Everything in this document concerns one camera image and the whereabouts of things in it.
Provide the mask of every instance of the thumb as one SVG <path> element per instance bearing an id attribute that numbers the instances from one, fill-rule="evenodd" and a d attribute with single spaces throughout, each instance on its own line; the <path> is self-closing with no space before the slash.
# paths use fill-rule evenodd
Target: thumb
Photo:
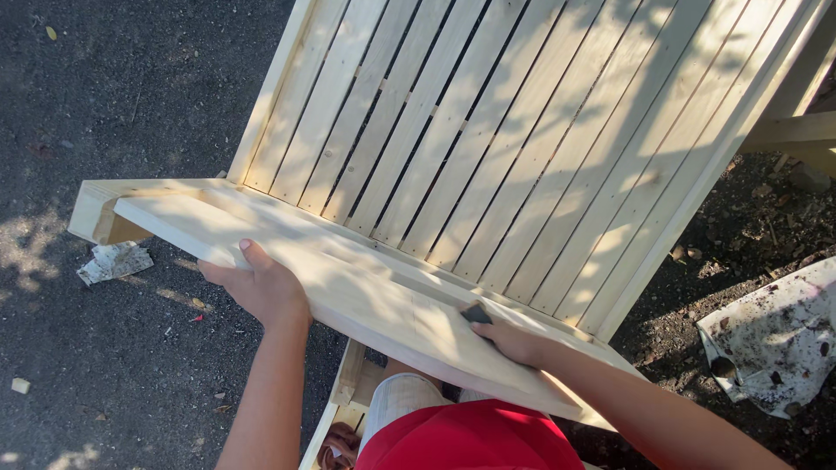
<path id="1" fill-rule="evenodd" d="M 482 338 L 488 338 L 489 340 L 493 340 L 493 335 L 496 332 L 494 330 L 495 325 L 489 323 L 471 323 L 471 330 L 477 335 L 480 335 Z"/>
<path id="2" fill-rule="evenodd" d="M 270 258 L 270 255 L 264 251 L 264 248 L 261 248 L 261 245 L 255 243 L 249 238 L 243 238 L 240 242 L 238 242 L 238 247 L 241 248 L 241 253 L 244 253 L 244 258 L 247 259 L 247 263 L 250 263 L 252 270 L 256 273 L 267 271 L 271 266 L 273 266 L 273 263 L 276 263 L 272 258 Z"/>

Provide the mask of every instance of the debris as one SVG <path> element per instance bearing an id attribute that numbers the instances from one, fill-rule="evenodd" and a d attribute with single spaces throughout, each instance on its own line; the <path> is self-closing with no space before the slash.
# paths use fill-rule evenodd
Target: debris
<path id="1" fill-rule="evenodd" d="M 789 182 L 806 192 L 820 193 L 830 189 L 830 176 L 807 163 L 796 165 L 789 174 Z"/>
<path id="2" fill-rule="evenodd" d="M 29 393 L 29 382 L 21 379 L 20 377 L 15 377 L 12 379 L 12 390 L 26 395 Z"/>
<path id="3" fill-rule="evenodd" d="M 780 278 L 696 323 L 711 372 L 732 401 L 748 398 L 764 412 L 789 419 L 818 394 L 836 365 L 836 355 L 830 354 L 836 340 L 834 295 L 836 257 Z M 717 362 L 721 358 L 735 366 L 733 373 L 725 361 Z"/>
<path id="4" fill-rule="evenodd" d="M 772 192 L 772 186 L 761 185 L 752 190 L 752 197 L 764 197 Z"/>
<path id="5" fill-rule="evenodd" d="M 670 257 L 674 259 L 674 261 L 679 261 L 682 257 L 685 256 L 685 249 L 682 245 L 676 245 L 674 251 L 670 252 Z"/>
<path id="6" fill-rule="evenodd" d="M 93 247 L 93 256 L 89 263 L 76 271 L 88 286 L 138 273 L 154 266 L 154 262 L 148 256 L 148 249 L 141 248 L 134 242 Z"/>
<path id="7" fill-rule="evenodd" d="M 32 155 L 38 158 L 43 158 L 44 160 L 50 160 L 53 157 L 52 149 L 43 142 L 29 144 L 26 146 L 26 150 L 28 150 Z"/>
<path id="8" fill-rule="evenodd" d="M 783 167 L 784 163 L 787 163 L 787 160 L 789 160 L 789 155 L 782 153 L 781 158 L 778 159 L 778 162 L 773 167 L 772 172 L 778 173 Z"/>

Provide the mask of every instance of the wooden board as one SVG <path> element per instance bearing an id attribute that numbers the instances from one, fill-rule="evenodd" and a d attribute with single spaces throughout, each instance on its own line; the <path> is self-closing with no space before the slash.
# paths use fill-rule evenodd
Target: wooden board
<path id="1" fill-rule="evenodd" d="M 299 201 L 298 205 L 302 209 L 317 215 L 322 213 L 375 95 L 383 86 L 386 70 L 395 57 L 400 38 L 404 35 L 412 13 L 415 12 L 416 4 L 417 0 L 401 0 L 387 4 L 369 45 L 369 52 L 363 59 L 357 80 L 351 86 L 349 97 L 339 112 L 337 122 Z"/>
<path id="2" fill-rule="evenodd" d="M 453 273 L 477 281 L 537 184 L 543 168 L 584 106 L 640 2 L 608 2 L 601 9 L 548 106 L 485 211 Z"/>
<path id="3" fill-rule="evenodd" d="M 316 2 L 317 0 L 298 0 L 293 4 L 290 18 L 282 31 L 282 39 L 273 55 L 267 76 L 264 77 L 264 83 L 258 92 L 247 127 L 244 129 L 244 135 L 238 142 L 235 158 L 227 174 L 227 179 L 235 184 L 243 184 L 244 179 L 247 178 L 247 172 L 264 136 L 264 131 L 267 129 L 279 92 L 282 90 L 284 80 L 288 77 L 290 64 L 298 51 L 302 31 L 308 26 Z"/>
<path id="4" fill-rule="evenodd" d="M 595 232 L 602 232 L 612 220 L 612 216 L 618 211 L 621 202 L 659 145 L 664 141 L 680 147 L 686 145 L 682 140 L 665 140 L 667 132 L 694 96 L 695 90 L 711 67 L 717 51 L 722 48 L 745 5 L 744 1 L 735 1 L 724 4 L 723 8 L 714 7 L 709 10 L 709 20 L 703 22 L 691 39 L 675 67 L 675 72 L 666 80 L 665 86 L 659 92 L 660 98 L 654 101 L 638 129 L 631 136 L 630 143 L 617 157 L 610 157 L 616 160 L 611 170 L 606 167 L 601 169 L 604 174 L 599 178 L 603 178 L 604 183 L 597 190 L 594 200 L 585 211 L 589 216 L 584 217 L 574 228 L 557 262 L 543 281 L 543 287 L 540 288 L 543 293 L 533 298 L 533 304 L 536 304 L 538 309 L 553 313 L 557 308 L 596 243 Z M 728 84 L 722 93 L 725 93 L 726 89 L 728 89 Z M 703 125 L 708 117 L 710 114 L 704 118 Z M 687 122 L 681 124 L 681 129 L 692 129 L 697 134 L 699 133 L 699 130 L 694 129 L 693 125 L 688 125 Z M 686 148 L 690 148 L 691 143 L 687 144 Z M 561 269 L 567 269 L 567 267 L 568 272 L 560 272 Z M 558 277 L 562 277 L 566 284 L 557 284 Z M 546 292 L 552 287 L 555 289 L 554 293 Z M 565 321 L 567 317 L 558 316 L 557 318 Z"/>
<path id="5" fill-rule="evenodd" d="M 412 26 L 398 51 L 369 123 L 334 189 L 334 194 L 322 211 L 322 216 L 328 220 L 342 225 L 348 218 L 354 201 L 377 162 L 404 101 L 415 83 L 418 70 L 449 6 L 450 0 L 425 0 L 418 7 L 418 13 L 415 14 Z"/>
<path id="6" fill-rule="evenodd" d="M 375 229 L 376 240 L 391 247 L 400 244 L 525 3 L 491 2 Z"/>
<path id="7" fill-rule="evenodd" d="M 526 136 L 560 82 L 575 52 L 584 40 L 586 29 L 598 15 L 603 0 L 569 0 L 548 37 L 502 126 L 473 174 L 456 210 L 426 260 L 452 270 L 491 197 L 523 146 Z M 440 213 L 435 226 L 441 229 L 449 213 Z"/>
<path id="8" fill-rule="evenodd" d="M 328 51 L 302 119 L 270 187 L 271 196 L 294 206 L 298 204 L 385 5 L 386 0 L 352 0 L 349 3 L 334 36 L 334 45 Z"/>
<path id="9" fill-rule="evenodd" d="M 564 4 L 564 0 L 528 4 L 465 130 L 406 235 L 400 247 L 404 252 L 420 259 L 430 252 L 441 226 L 464 191 L 468 179 L 465 176 L 476 170 Z"/>
<path id="10" fill-rule="evenodd" d="M 454 385 L 610 428 L 597 413 L 575 404 L 554 378 L 511 362 L 475 336 L 454 307 L 191 197 L 123 198 L 115 211 L 188 253 L 222 266 L 248 268 L 237 242 L 252 238 L 297 274 L 314 318 L 337 331 Z M 601 351 L 549 327 L 521 323 L 500 310 L 493 313 L 586 354 Z"/>
<path id="11" fill-rule="evenodd" d="M 400 113 L 398 124 L 383 150 L 383 155 L 380 156 L 375 172 L 371 175 L 351 220 L 346 224 L 352 230 L 365 235 L 371 234 L 406 159 L 415 148 L 424 125 L 441 97 L 441 88 L 450 77 L 485 1 L 471 0 L 456 2 L 453 5 L 430 57 L 421 70 L 418 81 L 415 82 L 406 107 Z"/>
<path id="12" fill-rule="evenodd" d="M 751 86 L 741 87 L 736 84 L 731 89 L 727 98 L 728 104 L 724 101 L 724 105 L 733 106 L 734 111 L 727 120 L 713 123 L 722 127 L 722 138 L 714 142 L 708 162 L 703 166 L 704 170 L 693 169 L 694 167 L 689 164 L 691 177 L 694 177 L 696 181 L 690 180 L 685 183 L 683 183 L 683 178 L 686 177 L 686 173 L 682 170 L 688 170 L 688 168 L 683 165 L 677 172 L 677 177 L 668 187 L 673 192 L 685 192 L 684 199 L 680 199 L 678 203 L 675 200 L 671 201 L 671 206 L 676 207 L 671 209 L 668 206 L 663 212 L 657 211 L 656 207 L 662 208 L 657 204 L 654 211 L 645 219 L 645 223 L 624 250 L 608 282 L 602 286 L 599 295 L 587 308 L 586 314 L 579 322 L 582 328 L 594 331 L 603 341 L 608 341 L 612 337 L 640 294 L 641 287 L 637 286 L 644 286 L 650 281 L 650 277 L 662 262 L 667 250 L 675 243 L 717 178 L 726 169 L 728 161 L 734 155 L 734 149 L 743 142 L 747 132 L 758 119 L 781 83 L 781 78 L 792 65 L 793 58 L 803 46 L 804 38 L 809 36 L 815 28 L 818 18 L 821 18 L 827 6 L 827 3 L 808 3 L 793 11 L 792 3 L 784 4 L 783 8 L 787 10 L 782 8 L 779 17 L 773 21 L 773 25 L 764 38 L 769 40 L 762 40 L 759 47 L 768 48 L 769 41 L 774 40 L 770 38 L 773 34 L 780 35 L 778 43 L 782 46 L 771 51 L 767 59 L 770 65 L 762 67 L 757 72 L 757 77 Z M 780 30 L 781 21 L 778 21 L 782 14 L 793 16 L 784 31 Z M 757 61 L 750 59 L 747 67 L 751 67 L 754 72 Z M 663 193 L 662 198 L 666 198 L 667 194 L 668 192 Z M 668 223 L 661 227 L 659 223 L 655 223 L 656 220 L 667 220 Z"/>
<path id="13" fill-rule="evenodd" d="M 348 1 L 313 2 L 310 19 L 298 39 L 303 47 L 285 64 L 287 71 L 273 113 L 244 180 L 247 186 L 261 192 L 270 190 Z"/>
<path id="14" fill-rule="evenodd" d="M 610 141 L 629 139 L 638 125 L 636 116 L 650 106 L 709 3 L 679 3 L 681 13 L 671 13 L 676 2 L 670 0 L 641 4 L 480 285 L 526 304 L 531 301 L 584 213 L 584 197 L 591 199 L 590 186 L 596 186 L 589 176 L 606 171 L 601 154 L 614 153 L 607 150 Z"/>

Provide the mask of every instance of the unfinished pine wood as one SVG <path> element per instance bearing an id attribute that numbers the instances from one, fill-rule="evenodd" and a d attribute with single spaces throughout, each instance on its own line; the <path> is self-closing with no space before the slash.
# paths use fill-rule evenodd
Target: unfinished pine wood
<path id="1" fill-rule="evenodd" d="M 798 58 L 763 110 L 762 119 L 803 115 L 836 59 L 836 6 L 830 3 Z"/>
<path id="2" fill-rule="evenodd" d="M 339 362 L 337 377 L 334 379 L 334 388 L 331 389 L 329 401 L 332 403 L 347 406 L 351 402 L 360 383 L 365 350 L 365 345 L 351 338 L 346 342 L 343 359 Z"/>
<path id="3" fill-rule="evenodd" d="M 99 245 L 150 237 L 146 230 L 113 212 L 117 199 L 165 194 L 196 196 L 201 190 L 222 187 L 232 188 L 234 185 L 217 178 L 82 181 L 67 230 Z"/>
<path id="4" fill-rule="evenodd" d="M 270 187 L 270 196 L 294 206 L 298 204 L 385 5 L 386 0 L 352 0 L 349 3 L 334 36 L 334 45 L 328 51 L 302 119 Z"/>
<path id="5" fill-rule="evenodd" d="M 548 106 L 505 177 L 491 206 L 456 262 L 453 273 L 477 281 L 537 183 L 554 150 L 584 105 L 639 1 L 608 2 L 601 9 Z M 516 266 L 507 266 L 514 270 Z"/>
<path id="6" fill-rule="evenodd" d="M 331 135 L 325 143 L 319 161 L 305 187 L 299 206 L 319 215 L 325 207 L 337 175 L 349 156 L 363 119 L 369 112 L 381 82 L 395 57 L 400 38 L 415 12 L 417 0 L 389 2 L 369 45 L 369 52 L 363 59 L 357 80 L 351 87 L 348 99 L 339 112 Z"/>
<path id="7" fill-rule="evenodd" d="M 375 239 L 397 247 L 404 237 L 525 3 L 525 0 L 491 2 L 375 229 Z"/>
<path id="8" fill-rule="evenodd" d="M 438 268 L 437 266 L 429 264 L 418 258 L 411 257 L 406 253 L 383 243 L 377 243 L 377 241 L 360 235 L 348 227 L 344 227 L 322 217 L 315 216 L 310 212 L 291 206 L 284 201 L 276 199 L 275 197 L 270 197 L 262 192 L 254 191 L 246 186 L 237 188 L 237 191 L 205 191 L 201 193 L 200 198 L 215 207 L 219 207 L 227 212 L 234 212 L 237 217 L 244 218 L 249 222 L 257 224 L 263 223 L 260 220 L 262 215 L 266 218 L 278 217 L 278 220 L 283 221 L 283 223 L 287 226 L 298 228 L 300 232 L 305 233 L 306 237 L 303 239 L 304 243 L 311 243 L 312 240 L 319 240 L 321 235 L 324 235 L 326 238 L 339 236 L 337 240 L 341 240 L 343 242 L 346 240 L 351 241 L 356 244 L 354 246 L 360 247 L 361 250 L 366 250 L 363 251 L 363 253 L 368 253 L 370 256 L 377 257 L 383 264 L 391 268 L 393 271 L 403 273 L 403 277 L 400 275 L 393 275 L 389 278 L 410 289 L 419 290 L 417 287 L 406 284 L 407 281 L 402 282 L 400 279 L 413 278 L 414 280 L 420 280 L 428 286 L 438 285 L 436 292 L 442 293 L 449 292 L 445 286 L 450 284 L 467 291 L 469 294 L 464 294 L 466 296 L 471 294 L 482 296 L 496 302 L 497 304 L 507 307 L 510 310 L 524 314 L 539 323 L 565 331 L 566 333 L 574 335 L 584 341 L 591 340 L 590 336 L 581 333 L 580 330 L 568 326 L 564 322 L 559 321 L 550 315 L 546 315 L 543 312 L 539 312 L 527 305 L 515 302 L 508 297 L 502 296 L 490 290 L 482 289 L 478 285 L 462 279 L 450 271 Z M 260 208 L 262 206 L 270 207 L 271 212 L 269 214 L 262 212 Z M 300 222 L 306 222 L 308 226 L 315 226 L 317 231 L 309 232 L 308 229 L 302 228 L 305 224 L 300 225 Z M 311 246 L 319 250 L 325 249 L 321 248 L 321 246 L 317 243 L 313 243 Z M 340 253 L 344 253 L 344 250 L 329 252 L 332 256 L 342 259 L 343 261 L 350 263 L 356 262 L 356 256 L 353 256 L 352 258 L 342 257 Z M 472 300 L 473 298 L 462 297 L 463 304 L 469 304 Z"/>
<path id="9" fill-rule="evenodd" d="M 115 211 L 199 259 L 221 266 L 248 268 L 237 242 L 251 238 L 297 275 L 313 317 L 331 328 L 443 381 L 611 429 L 597 413 L 576 405 L 553 377 L 511 362 L 474 335 L 455 307 L 265 232 L 191 197 L 123 198 Z M 545 331 L 549 338 L 585 354 L 602 351 L 558 330 L 531 329 L 501 310 L 492 313 L 535 334 Z"/>
<path id="10" fill-rule="evenodd" d="M 806 151 L 836 147 L 836 111 L 759 120 L 740 151 Z"/>
<path id="11" fill-rule="evenodd" d="M 509 310 L 507 314 L 513 315 L 510 312 L 513 310 L 529 317 L 527 321 L 532 327 L 546 324 L 582 341 L 592 341 L 591 336 L 546 314 L 528 307 L 523 308 L 521 304 L 512 304 L 501 295 L 470 284 L 454 284 L 452 281 L 456 281 L 456 278 L 451 273 L 436 268 L 435 274 L 446 274 L 444 278 L 438 278 L 433 272 L 422 270 L 423 265 L 419 265 L 415 258 L 386 245 L 378 245 L 346 227 L 311 216 L 286 202 L 257 192 L 242 194 L 233 189 L 204 191 L 199 198 L 214 207 L 235 213 L 236 217 L 250 222 L 259 229 L 302 243 L 308 248 L 363 268 L 445 304 L 464 306 L 487 297 L 486 302 L 497 302 L 496 308 Z M 309 219 L 303 219 L 300 215 L 307 215 Z"/>
<path id="12" fill-rule="evenodd" d="M 531 2 L 400 249 L 424 259 L 464 191 L 565 0 Z"/>
<path id="13" fill-rule="evenodd" d="M 261 192 L 270 190 L 348 1 L 318 0 L 313 4 L 299 39 L 303 47 L 297 48 L 289 67 L 285 65 L 286 76 L 244 180 L 247 186 Z"/>
<path id="14" fill-rule="evenodd" d="M 639 286 L 644 286 L 650 281 L 667 250 L 673 246 L 717 178 L 726 169 L 735 149 L 743 142 L 747 132 L 772 98 L 772 94 L 803 46 L 805 37 L 815 28 L 817 19 L 821 18 L 826 7 L 826 3 L 809 3 L 806 7 L 798 2 L 784 4 L 742 73 L 742 77 L 757 74 L 756 79 L 749 86 L 740 86 L 740 83 L 745 82 L 738 79 L 731 88 L 717 114 L 726 113 L 728 108 L 733 108 L 733 112 L 726 120 L 711 121 L 703 133 L 704 137 L 701 137 L 695 146 L 698 151 L 692 151 L 686 158 L 668 189 L 660 197 L 660 201 L 663 202 L 668 201 L 670 195 L 670 204 L 656 204 L 622 253 L 607 283 L 601 287 L 587 308 L 579 326 L 587 331 L 594 331 L 602 341 L 609 341 L 613 336 L 641 293 L 642 288 Z M 792 16 L 788 23 L 784 15 Z M 774 47 L 775 35 L 780 37 L 777 43 L 782 45 L 779 47 Z M 762 54 L 760 49 L 769 48 L 776 50 L 763 62 L 763 59 L 758 58 Z M 717 127 L 722 128 L 719 136 L 715 134 Z M 716 137 L 714 141 L 711 140 L 712 135 Z M 703 151 L 709 151 L 710 156 L 701 155 Z M 692 165 L 706 159 L 707 164 L 702 171 L 697 165 Z M 677 201 L 677 192 L 687 194 L 684 199 Z M 665 227 L 660 227 L 663 222 L 656 223 L 657 220 L 668 223 Z"/>
<path id="15" fill-rule="evenodd" d="M 322 212 L 322 216 L 328 220 L 342 225 L 348 218 L 415 83 L 418 70 L 449 6 L 450 0 L 425 0 L 418 7 L 412 26 L 386 78 L 386 85 L 375 103 L 369 123 Z"/>
<path id="16" fill-rule="evenodd" d="M 537 118 L 584 40 L 587 28 L 595 20 L 603 0 L 569 0 L 554 30 L 548 37 L 539 59 L 525 79 L 502 126 L 490 143 L 482 163 L 461 195 L 450 221 L 426 258 L 429 263 L 452 270 L 462 249 L 479 223 L 491 197 L 523 146 Z M 448 214 L 440 214 L 446 219 Z M 443 220 L 435 224 L 441 228 Z"/>
<path id="17" fill-rule="evenodd" d="M 531 301 L 710 3 L 642 3 L 480 284 Z"/>
<path id="18" fill-rule="evenodd" d="M 256 155 L 258 144 L 261 142 L 264 131 L 267 129 L 267 123 L 273 112 L 273 107 L 276 105 L 279 92 L 291 69 L 290 64 L 293 62 L 293 56 L 298 51 L 298 46 L 302 39 L 302 31 L 308 25 L 311 12 L 314 10 L 314 4 L 316 2 L 316 0 L 298 0 L 293 4 L 290 18 L 288 18 L 287 24 L 284 25 L 282 38 L 278 42 L 276 53 L 273 55 L 273 61 L 270 63 L 267 76 L 264 77 L 264 83 L 258 92 L 256 103 L 252 107 L 247 128 L 244 129 L 244 135 L 238 142 L 235 158 L 232 159 L 232 165 L 227 174 L 227 179 L 235 184 L 243 184 L 244 179 L 247 177 L 247 172 L 252 164 L 252 159 Z"/>
<path id="19" fill-rule="evenodd" d="M 578 323 L 600 285 L 617 263 L 622 251 L 619 246 L 629 242 L 653 207 L 649 202 L 659 198 L 680 163 L 691 152 L 736 76 L 749 60 L 780 4 L 779 1 L 759 3 L 757 8 L 750 5 L 743 11 L 737 24 L 734 24 L 735 15 L 727 13 L 723 13 L 722 20 L 714 23 L 729 23 L 728 39 L 707 68 L 691 98 L 684 104 L 678 119 L 673 125 L 665 123 L 662 126 L 666 128 L 665 137 L 658 143 L 647 138 L 640 142 L 644 134 L 637 133 L 634 140 L 643 146 L 650 144 L 654 150 L 645 154 L 642 151 L 633 152 L 634 147 L 628 146 L 619 160 L 619 164 L 623 162 L 626 167 L 619 168 L 619 164 L 616 165 L 612 176 L 605 182 L 590 208 L 590 214 L 596 214 L 596 217 L 585 217 L 581 222 L 564 254 L 558 258 L 553 271 L 543 281 L 543 287 L 534 297 L 534 304 L 543 306 L 545 311 L 556 309 L 557 318 L 567 319 L 570 324 Z M 748 85 L 752 76 L 745 80 Z M 651 111 L 649 117 L 652 119 L 653 116 Z"/>
<path id="20" fill-rule="evenodd" d="M 457 2 L 444 23 L 441 34 L 415 83 L 406 107 L 400 114 L 383 155 L 371 175 L 359 203 L 346 224 L 352 230 L 370 235 L 386 200 L 392 192 L 406 159 L 418 141 L 424 125 L 441 97 L 441 88 L 450 77 L 473 24 L 482 12 L 485 0 Z"/>

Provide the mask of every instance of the wooden slat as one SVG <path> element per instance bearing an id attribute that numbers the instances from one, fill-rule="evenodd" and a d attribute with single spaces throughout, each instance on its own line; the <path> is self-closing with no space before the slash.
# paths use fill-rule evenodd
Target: wooden slat
<path id="1" fill-rule="evenodd" d="M 322 212 L 322 216 L 340 225 L 345 223 L 357 195 L 371 172 L 386 137 L 410 93 L 415 77 L 436 36 L 450 0 L 424 0 L 412 20 L 412 26 L 400 46 L 386 85 L 380 93 L 369 123 L 339 178 L 334 194 Z"/>
<path id="2" fill-rule="evenodd" d="M 421 71 L 421 76 L 415 83 L 415 88 L 398 119 L 398 124 L 383 150 L 375 172 L 351 220 L 346 224 L 352 230 L 366 235 L 371 234 L 406 159 L 415 147 L 441 95 L 441 88 L 450 78 L 453 66 L 470 35 L 473 24 L 482 12 L 485 1 L 471 0 L 470 2 L 456 2 L 453 5 L 450 16 L 433 46 L 430 58 Z"/>
<path id="3" fill-rule="evenodd" d="M 473 233 L 453 273 L 477 281 L 537 183 L 640 2 L 607 2 Z"/>
<path id="4" fill-rule="evenodd" d="M 699 139 L 780 3 L 775 0 L 759 3 L 757 7 L 750 4 L 737 24 L 734 24 L 736 14 L 729 14 L 725 9 L 719 11 L 721 9 L 716 4 L 710 10 L 710 18 L 717 14 L 721 17 L 705 24 L 716 24 L 720 33 L 712 34 L 711 38 L 698 33 L 692 44 L 713 55 L 716 47 L 711 41 L 721 42 L 726 37 L 722 33 L 725 27 L 728 36 L 720 53 L 706 67 L 706 72 L 696 71 L 700 83 L 684 103 L 684 109 L 681 108 L 682 103 L 674 98 L 675 91 L 660 95 L 666 103 L 680 106 L 675 110 L 678 117 L 672 124 L 665 119 L 664 111 L 656 114 L 651 110 L 645 117 L 645 121 L 651 124 L 664 124 L 655 125 L 647 132 L 640 128 L 636 133 L 590 206 L 588 216 L 578 225 L 551 273 L 543 281 L 532 304 L 543 307 L 547 312 L 556 309 L 556 318 L 566 319 L 570 324 L 578 323 L 618 261 L 623 250 L 619 246 L 622 243 L 626 245 L 632 238 L 653 207 L 652 202 L 658 199 Z M 694 61 L 692 58 L 697 54 L 700 53 L 691 49 L 685 57 Z M 675 83 L 673 89 L 683 89 L 683 79 L 682 74 L 677 74 L 671 80 Z M 661 135 L 662 139 L 655 139 L 656 135 Z"/>
<path id="5" fill-rule="evenodd" d="M 760 120 L 749 132 L 740 152 L 805 151 L 833 147 L 836 147 L 836 111 L 828 111 Z"/>
<path id="6" fill-rule="evenodd" d="M 386 0 L 352 0 L 345 10 L 328 58 L 270 187 L 270 196 L 294 206 L 299 202 L 385 5 Z"/>
<path id="7" fill-rule="evenodd" d="M 438 243 L 427 257 L 428 262 L 444 269 L 453 269 L 479 218 L 485 212 L 491 196 L 502 182 L 502 177 L 513 163 L 526 136 L 531 132 L 584 40 L 587 28 L 595 20 L 602 2 L 603 0 L 567 2 L 502 126 L 493 140 L 489 141 L 490 147 L 482 163 L 461 196 L 461 201 L 441 233 Z M 441 213 L 433 222 L 434 226 L 441 229 L 447 216 L 447 213 Z"/>
<path id="8" fill-rule="evenodd" d="M 406 31 L 418 0 L 389 2 L 380 20 L 380 25 L 371 40 L 369 52 L 363 59 L 357 80 L 351 87 L 349 98 L 339 112 L 337 122 L 325 147 L 319 154 L 319 161 L 313 169 L 308 185 L 299 201 L 299 206 L 311 213 L 322 213 L 331 188 L 337 181 L 339 170 L 349 155 L 363 119 L 369 112 L 377 95 L 381 80 L 395 57 L 400 38 Z"/>
<path id="9" fill-rule="evenodd" d="M 348 1 L 318 0 L 314 4 L 306 29 L 300 34 L 303 47 L 297 48 L 285 66 L 289 70 L 247 171 L 247 186 L 261 192 L 270 190 Z"/>
<path id="10" fill-rule="evenodd" d="M 282 84 L 292 68 L 293 56 L 298 50 L 303 32 L 308 25 L 316 3 L 317 0 L 298 0 L 293 4 L 293 10 L 290 12 L 288 22 L 284 25 L 282 38 L 278 42 L 273 61 L 270 63 L 267 76 L 264 77 L 264 83 L 258 92 L 256 103 L 252 107 L 247 128 L 244 130 L 241 141 L 238 142 L 235 158 L 232 159 L 232 165 L 229 167 L 227 179 L 235 184 L 243 184 L 247 177 L 252 159 L 256 155 L 264 131 L 267 129 L 273 107 L 276 105 Z"/>
<path id="11" fill-rule="evenodd" d="M 525 3 L 525 0 L 492 2 L 488 7 L 447 87 L 444 99 L 433 113 L 432 122 L 375 229 L 375 239 L 397 247 L 404 237 Z"/>
<path id="12" fill-rule="evenodd" d="M 817 19 L 827 8 L 826 2 L 809 2 L 800 8 L 798 5 L 798 1 L 784 4 L 770 26 L 767 36 L 761 41 L 758 50 L 743 71 L 742 77 L 757 74 L 757 79 L 749 86 L 735 84 L 731 88 L 716 114 L 717 117 L 711 120 L 696 148 L 691 151 L 668 185 L 668 189 L 662 194 L 660 202 L 667 203 L 657 202 L 630 245 L 622 253 L 607 282 L 587 308 L 579 326 L 587 331 L 594 331 L 601 340 L 609 341 L 618 329 L 668 249 L 675 243 L 717 178 L 726 169 L 735 149 L 746 137 L 746 133 L 752 128 L 787 73 L 804 39 L 811 33 Z M 786 15 L 792 13 L 795 15 L 789 22 L 790 28 L 783 31 L 787 23 Z M 784 34 L 777 41 L 780 46 L 775 48 L 774 36 L 782 31 Z M 775 49 L 765 63 L 762 49 Z M 727 114 L 728 108 L 733 108 L 730 115 Z M 716 131 L 718 127 L 722 128 L 719 135 Z M 702 171 L 697 165 L 692 165 L 692 162 L 697 161 L 701 164 L 707 161 Z M 687 193 L 684 199 L 676 195 L 683 192 Z M 656 223 L 657 220 L 668 223 L 661 227 L 663 222 Z"/>
<path id="13" fill-rule="evenodd" d="M 711 1 L 676 3 L 677 9 L 668 16 L 674 3 L 642 3 L 599 84 L 502 241 L 480 284 L 505 291 L 507 296 L 525 304 L 531 301 Z"/>
<path id="14" fill-rule="evenodd" d="M 194 198 L 129 197 L 120 199 L 115 211 L 199 259 L 221 266 L 248 268 L 237 243 L 241 238 L 254 239 L 296 274 L 313 317 L 327 326 L 440 380 L 611 429 L 600 415 L 576 405 L 553 377 L 513 363 L 474 335 L 456 307 L 260 230 Z M 607 360 L 598 346 L 544 325 L 518 323 L 517 317 L 499 310 L 492 313 L 619 366 L 618 361 Z"/>
<path id="15" fill-rule="evenodd" d="M 565 0 L 531 2 L 401 249 L 425 258 L 531 69 Z"/>
<path id="16" fill-rule="evenodd" d="M 799 116 L 807 111 L 836 58 L 836 6 L 831 2 L 818 28 L 798 54 L 798 58 L 763 110 L 763 119 Z"/>

